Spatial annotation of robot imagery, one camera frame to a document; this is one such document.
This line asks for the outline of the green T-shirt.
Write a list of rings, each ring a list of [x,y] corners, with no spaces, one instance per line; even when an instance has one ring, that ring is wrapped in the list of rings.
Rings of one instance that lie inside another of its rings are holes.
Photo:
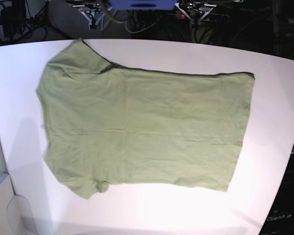
[[[110,185],[163,183],[226,191],[255,78],[110,63],[82,40],[45,66],[37,95],[57,181],[89,199]]]

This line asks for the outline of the black power strip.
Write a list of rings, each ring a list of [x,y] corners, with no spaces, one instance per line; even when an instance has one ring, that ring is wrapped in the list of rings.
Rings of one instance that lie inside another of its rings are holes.
[[[174,12],[174,15],[177,19],[180,19],[180,20],[188,19],[190,21],[194,19],[197,19],[199,21],[202,16],[205,16],[202,19],[202,21],[204,22],[227,22],[230,20],[230,17],[228,15],[218,14],[213,12],[210,12],[209,14],[207,14],[206,12],[203,12],[203,11],[184,13],[178,10]]]

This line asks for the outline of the blue box overhead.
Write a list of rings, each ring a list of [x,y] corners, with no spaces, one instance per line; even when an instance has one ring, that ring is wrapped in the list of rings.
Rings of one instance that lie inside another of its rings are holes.
[[[172,10],[177,0],[110,0],[117,10]]]

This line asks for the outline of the white side panel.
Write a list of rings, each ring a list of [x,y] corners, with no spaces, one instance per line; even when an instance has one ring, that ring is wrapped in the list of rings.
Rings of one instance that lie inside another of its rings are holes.
[[[29,235],[10,176],[0,175],[0,235]]]

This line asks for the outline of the black OpenArm case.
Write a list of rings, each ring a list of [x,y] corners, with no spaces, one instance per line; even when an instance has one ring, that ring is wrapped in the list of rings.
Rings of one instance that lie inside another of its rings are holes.
[[[294,235],[294,211],[273,211],[270,213],[259,235]]]

